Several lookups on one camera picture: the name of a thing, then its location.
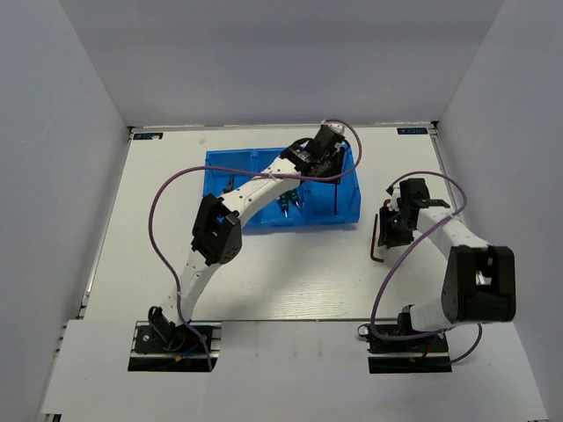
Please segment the long dark hex key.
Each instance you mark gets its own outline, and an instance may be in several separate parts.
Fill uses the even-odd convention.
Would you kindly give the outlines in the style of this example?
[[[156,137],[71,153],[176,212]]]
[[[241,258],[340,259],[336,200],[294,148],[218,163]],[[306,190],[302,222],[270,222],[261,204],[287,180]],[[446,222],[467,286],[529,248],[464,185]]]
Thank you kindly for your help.
[[[378,230],[378,219],[379,214],[374,216],[373,230],[370,242],[369,257],[372,261],[377,263],[383,263],[384,259],[377,256],[377,230]]]

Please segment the green screwdriver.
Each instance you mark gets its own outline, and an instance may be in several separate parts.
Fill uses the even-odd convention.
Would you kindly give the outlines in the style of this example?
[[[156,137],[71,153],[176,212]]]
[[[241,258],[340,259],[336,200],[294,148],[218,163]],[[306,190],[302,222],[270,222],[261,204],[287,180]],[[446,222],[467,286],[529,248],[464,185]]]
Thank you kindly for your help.
[[[289,193],[283,193],[280,195],[277,203],[284,217],[287,218],[289,216]]]
[[[289,199],[291,203],[296,207],[296,209],[299,212],[302,212],[300,198],[296,189],[293,189],[289,192]]]

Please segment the yellow-handled pliers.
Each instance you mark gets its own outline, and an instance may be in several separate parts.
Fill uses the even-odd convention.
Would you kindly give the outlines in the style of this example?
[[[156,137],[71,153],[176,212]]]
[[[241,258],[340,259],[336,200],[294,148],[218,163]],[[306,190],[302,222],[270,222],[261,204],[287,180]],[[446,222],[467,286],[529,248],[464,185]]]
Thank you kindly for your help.
[[[223,193],[230,193],[234,188],[235,175],[231,174],[228,178],[226,185],[223,188]]]

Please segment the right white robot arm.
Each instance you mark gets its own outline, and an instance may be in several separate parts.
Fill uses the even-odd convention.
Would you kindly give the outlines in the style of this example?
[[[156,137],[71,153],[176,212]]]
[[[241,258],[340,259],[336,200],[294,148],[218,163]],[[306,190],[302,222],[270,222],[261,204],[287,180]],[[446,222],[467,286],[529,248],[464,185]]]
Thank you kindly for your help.
[[[377,246],[402,247],[406,255],[423,240],[446,258],[439,295],[405,306],[397,329],[377,333],[418,350],[429,337],[459,325],[507,323],[516,313],[515,255],[507,246],[492,245],[472,233],[445,200],[433,199],[424,178],[409,175],[391,183],[388,200],[378,214]]]

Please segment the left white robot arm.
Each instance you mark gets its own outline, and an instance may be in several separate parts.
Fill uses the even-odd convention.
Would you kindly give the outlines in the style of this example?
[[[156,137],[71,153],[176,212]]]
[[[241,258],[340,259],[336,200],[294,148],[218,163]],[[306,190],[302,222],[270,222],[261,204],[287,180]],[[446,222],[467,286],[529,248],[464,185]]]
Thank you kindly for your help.
[[[240,253],[243,228],[258,212],[304,182],[331,184],[348,175],[343,159],[349,129],[342,120],[325,120],[313,137],[292,142],[265,169],[249,172],[249,180],[241,186],[218,196],[205,195],[181,272],[157,245],[154,217],[165,189],[194,169],[178,171],[159,187],[150,205],[148,234],[153,251],[172,274],[174,288],[162,304],[150,308],[148,319],[156,341],[165,350],[178,350],[190,337],[202,338],[192,325],[195,305],[215,272]]]

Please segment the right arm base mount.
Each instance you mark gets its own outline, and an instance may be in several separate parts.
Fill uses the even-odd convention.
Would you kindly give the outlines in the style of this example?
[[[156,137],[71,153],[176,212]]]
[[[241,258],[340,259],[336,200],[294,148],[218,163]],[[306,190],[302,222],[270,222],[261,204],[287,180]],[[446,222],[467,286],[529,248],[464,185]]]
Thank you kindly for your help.
[[[408,341],[383,341],[374,336],[369,324],[357,328],[358,337],[368,345],[371,375],[450,373],[447,339],[442,336]]]

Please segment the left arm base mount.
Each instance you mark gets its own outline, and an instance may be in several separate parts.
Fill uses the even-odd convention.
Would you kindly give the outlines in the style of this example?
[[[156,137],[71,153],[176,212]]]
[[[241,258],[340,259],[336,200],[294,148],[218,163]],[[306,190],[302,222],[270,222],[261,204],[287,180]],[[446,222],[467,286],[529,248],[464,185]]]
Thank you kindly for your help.
[[[194,327],[206,340],[208,354],[197,336],[186,327],[166,346],[148,322],[137,323],[128,358],[132,373],[209,373],[208,360],[215,367],[221,345],[219,323],[196,324]]]

